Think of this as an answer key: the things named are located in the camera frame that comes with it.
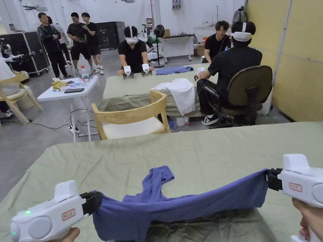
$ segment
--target black jacket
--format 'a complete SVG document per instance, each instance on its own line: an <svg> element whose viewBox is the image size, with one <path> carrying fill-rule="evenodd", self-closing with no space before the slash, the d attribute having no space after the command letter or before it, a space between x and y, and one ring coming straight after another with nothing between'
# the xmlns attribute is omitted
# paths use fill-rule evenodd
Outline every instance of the black jacket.
<svg viewBox="0 0 323 242"><path fill-rule="evenodd" d="M62 35L54 26L49 26L51 27L54 35L58 36L58 39L54 39L53 35L51 35L44 26L40 25L37 28L40 41L44 44L47 53L61 51L59 39L62 37Z"/></svg>

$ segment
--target black t-shirt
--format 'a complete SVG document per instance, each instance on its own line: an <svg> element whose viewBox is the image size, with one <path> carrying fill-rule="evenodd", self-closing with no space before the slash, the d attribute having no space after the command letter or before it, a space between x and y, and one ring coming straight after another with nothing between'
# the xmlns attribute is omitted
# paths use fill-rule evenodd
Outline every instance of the black t-shirt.
<svg viewBox="0 0 323 242"><path fill-rule="evenodd" d="M217 41L215 35L216 34L213 34L206 39L205 47L204 47L204 49L210 50L211 60L220 52L220 48L221 48L221 51L225 50L230 40L230 38L227 35L225 35L221 41Z"/></svg>
<svg viewBox="0 0 323 242"><path fill-rule="evenodd" d="M80 42L73 40L73 45L81 45L86 43L85 35L87 31L83 28L84 25L84 23L79 23L77 25L75 23L72 23L69 25L67 34L71 34L72 36L78 37L80 39Z"/></svg>
<svg viewBox="0 0 323 242"><path fill-rule="evenodd" d="M95 31L94 36L90 35L90 33L88 31L86 31L86 43L89 46L98 46L99 41L98 41L97 25L95 23L91 22L86 26L89 28L89 30Z"/></svg>
<svg viewBox="0 0 323 242"><path fill-rule="evenodd" d="M249 47L233 47L225 52L220 52L212 59L208 68L212 76L219 73L216 91L223 98L228 98L228 86L234 75L245 68L259 66L261 59L262 53Z"/></svg>
<svg viewBox="0 0 323 242"><path fill-rule="evenodd" d="M131 67L132 72L134 72L135 69L142 68L143 60L141 54L147 52L147 48L145 42L138 40L135 48L131 49L127 41L124 40L119 44L118 52L119 55L126 56L126 62Z"/></svg>

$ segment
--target human hand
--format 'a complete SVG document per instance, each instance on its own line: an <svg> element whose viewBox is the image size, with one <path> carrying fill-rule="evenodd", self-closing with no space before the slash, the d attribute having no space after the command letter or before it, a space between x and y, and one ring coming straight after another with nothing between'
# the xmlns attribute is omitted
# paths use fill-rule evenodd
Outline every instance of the human hand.
<svg viewBox="0 0 323 242"><path fill-rule="evenodd" d="M68 234L62 239L53 239L49 242L74 242L77 236L80 234L79 228L71 228Z"/></svg>
<svg viewBox="0 0 323 242"><path fill-rule="evenodd" d="M300 222L302 229L299 233L310 240L309 227L320 241L323 241L323 208L311 207L295 198L293 205L301 212L303 218Z"/></svg>

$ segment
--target standing fan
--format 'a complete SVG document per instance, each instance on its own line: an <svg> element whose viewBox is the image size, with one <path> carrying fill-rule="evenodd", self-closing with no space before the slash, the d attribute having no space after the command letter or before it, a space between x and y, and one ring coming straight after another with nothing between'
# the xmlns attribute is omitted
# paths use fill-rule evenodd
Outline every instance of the standing fan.
<svg viewBox="0 0 323 242"><path fill-rule="evenodd" d="M157 25L156 28L154 29L154 35L156 35L156 43L157 43L157 58L158 58L158 65L154 67L164 67L165 66L165 61L164 58L162 63L160 62L159 58L159 49L158 49L158 38L162 38L165 34L165 28L163 25Z"/></svg>

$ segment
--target white towel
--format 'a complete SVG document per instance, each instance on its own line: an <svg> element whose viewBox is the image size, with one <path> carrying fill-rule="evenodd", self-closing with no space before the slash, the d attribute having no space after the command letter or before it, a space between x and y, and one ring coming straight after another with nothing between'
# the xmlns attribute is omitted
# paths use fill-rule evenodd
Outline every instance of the white towel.
<svg viewBox="0 0 323 242"><path fill-rule="evenodd" d="M178 111L182 116L195 110L194 85L186 78L175 79L157 85L153 90L161 91L168 89L174 97Z"/></svg>

